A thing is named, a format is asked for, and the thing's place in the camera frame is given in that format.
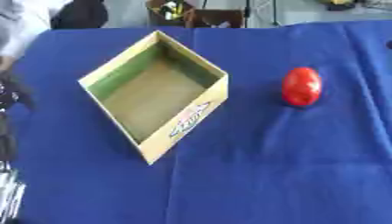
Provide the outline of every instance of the blue tablecloth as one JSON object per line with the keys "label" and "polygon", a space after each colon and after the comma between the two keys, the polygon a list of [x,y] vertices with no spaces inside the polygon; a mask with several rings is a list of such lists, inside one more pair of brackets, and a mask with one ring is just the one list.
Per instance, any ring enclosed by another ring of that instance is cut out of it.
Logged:
{"label": "blue tablecloth", "polygon": [[[390,224],[392,22],[164,28],[230,74],[229,99],[148,166],[76,82],[153,29],[49,31],[16,66],[11,111],[32,224]],[[293,67],[324,81],[281,100]]]}

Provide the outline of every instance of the yellow box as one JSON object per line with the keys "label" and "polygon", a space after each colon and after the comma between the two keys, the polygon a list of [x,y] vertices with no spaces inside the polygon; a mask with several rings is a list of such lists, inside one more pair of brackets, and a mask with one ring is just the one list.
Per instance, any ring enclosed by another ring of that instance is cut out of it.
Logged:
{"label": "yellow box", "polygon": [[149,165],[228,98],[228,74],[161,31],[79,83]]}

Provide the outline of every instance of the person's arm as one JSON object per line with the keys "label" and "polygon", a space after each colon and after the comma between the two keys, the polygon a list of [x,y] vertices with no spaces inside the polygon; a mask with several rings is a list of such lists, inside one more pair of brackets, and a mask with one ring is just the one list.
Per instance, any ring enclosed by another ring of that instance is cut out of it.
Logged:
{"label": "person's arm", "polygon": [[8,32],[0,43],[0,70],[9,68],[19,59],[32,41],[51,28],[51,16],[72,0],[6,0],[11,7],[3,11],[13,17],[2,17],[0,25]]}

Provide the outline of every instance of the red ball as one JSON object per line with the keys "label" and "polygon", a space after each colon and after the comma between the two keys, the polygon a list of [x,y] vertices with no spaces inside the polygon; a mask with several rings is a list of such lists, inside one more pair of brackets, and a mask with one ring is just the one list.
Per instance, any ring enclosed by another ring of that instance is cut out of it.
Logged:
{"label": "red ball", "polygon": [[284,77],[282,92],[291,105],[312,105],[321,94],[321,77],[309,67],[294,68]]}

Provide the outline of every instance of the box label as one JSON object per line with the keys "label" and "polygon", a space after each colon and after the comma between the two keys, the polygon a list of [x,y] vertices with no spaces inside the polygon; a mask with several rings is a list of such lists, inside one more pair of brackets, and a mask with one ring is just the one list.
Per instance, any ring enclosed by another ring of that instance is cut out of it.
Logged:
{"label": "box label", "polygon": [[180,119],[177,126],[174,127],[173,131],[170,134],[170,137],[182,136],[181,134],[193,128],[198,123],[204,111],[206,111],[210,104],[211,102],[208,101],[193,108],[189,108],[185,112],[184,118]]}

